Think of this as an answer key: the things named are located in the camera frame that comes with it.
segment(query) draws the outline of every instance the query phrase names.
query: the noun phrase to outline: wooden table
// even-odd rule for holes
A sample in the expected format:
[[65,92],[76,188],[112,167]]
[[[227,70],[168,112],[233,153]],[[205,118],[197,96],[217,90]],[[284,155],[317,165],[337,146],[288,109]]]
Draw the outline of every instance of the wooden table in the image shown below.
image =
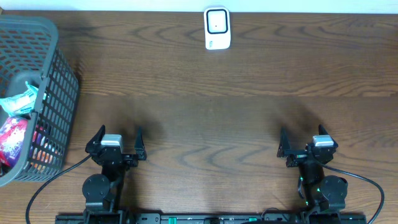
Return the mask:
[[[45,12],[81,77],[66,166],[86,156],[102,124],[132,151],[144,129],[148,160],[129,171],[122,205],[165,213],[262,212],[305,206],[298,169],[276,158],[280,127],[304,147],[325,125],[339,143],[330,165],[384,188],[376,223],[398,214],[398,16],[232,13],[232,43],[208,51],[202,13]],[[50,184],[33,223],[85,208],[93,161]],[[379,191],[349,182],[346,210],[370,219]],[[23,223],[41,183],[0,189],[1,223]]]

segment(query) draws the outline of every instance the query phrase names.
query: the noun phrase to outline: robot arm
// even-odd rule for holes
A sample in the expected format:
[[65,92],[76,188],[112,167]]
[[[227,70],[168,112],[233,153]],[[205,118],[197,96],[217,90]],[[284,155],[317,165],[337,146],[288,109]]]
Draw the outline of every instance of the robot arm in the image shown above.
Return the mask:
[[348,183],[334,175],[326,176],[323,167],[317,161],[326,164],[333,159],[338,147],[323,128],[319,126],[319,135],[305,149],[292,150],[284,129],[281,131],[277,157],[286,157],[287,167],[298,167],[299,195],[306,200],[307,206],[299,212],[273,212],[252,214],[168,215],[159,213],[135,213],[119,208],[124,175],[130,167],[138,166],[139,160],[146,160],[146,151],[142,141],[141,129],[138,131],[134,146],[137,154],[123,154],[123,142],[120,135],[105,134],[105,126],[86,146],[86,152],[102,166],[101,174],[87,178],[83,184],[86,209],[83,215],[58,215],[56,224],[366,224],[364,215],[344,215]]

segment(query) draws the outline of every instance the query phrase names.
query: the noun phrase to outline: white device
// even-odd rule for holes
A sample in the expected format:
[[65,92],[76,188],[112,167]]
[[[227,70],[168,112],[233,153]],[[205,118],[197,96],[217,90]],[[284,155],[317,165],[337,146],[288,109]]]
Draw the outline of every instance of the white device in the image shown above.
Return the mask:
[[335,144],[330,135],[327,134],[320,136],[313,136],[312,141],[316,147],[325,147],[325,146],[332,147]]
[[101,140],[102,146],[118,146],[123,153],[123,139],[120,134],[105,134]]
[[227,49],[231,45],[229,11],[225,7],[205,10],[205,45],[208,50]]

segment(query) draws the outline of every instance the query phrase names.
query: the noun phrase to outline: green led light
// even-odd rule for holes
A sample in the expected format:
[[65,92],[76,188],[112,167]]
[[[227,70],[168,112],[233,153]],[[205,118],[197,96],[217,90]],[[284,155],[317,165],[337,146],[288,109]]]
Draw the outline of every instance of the green led light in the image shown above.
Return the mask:
[[177,218],[169,218],[169,224],[177,224]]

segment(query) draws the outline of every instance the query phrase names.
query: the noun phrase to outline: plastic wrapper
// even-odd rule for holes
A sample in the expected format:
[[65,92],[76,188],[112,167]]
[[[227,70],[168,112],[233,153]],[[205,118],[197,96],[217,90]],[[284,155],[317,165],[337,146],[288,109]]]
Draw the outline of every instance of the plastic wrapper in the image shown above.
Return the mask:
[[0,99],[0,105],[9,116],[29,114],[33,110],[39,89],[28,84],[28,82],[25,82],[25,84],[27,90],[23,94]]
[[26,119],[10,117],[0,129],[0,162],[11,168],[21,154],[26,127]]

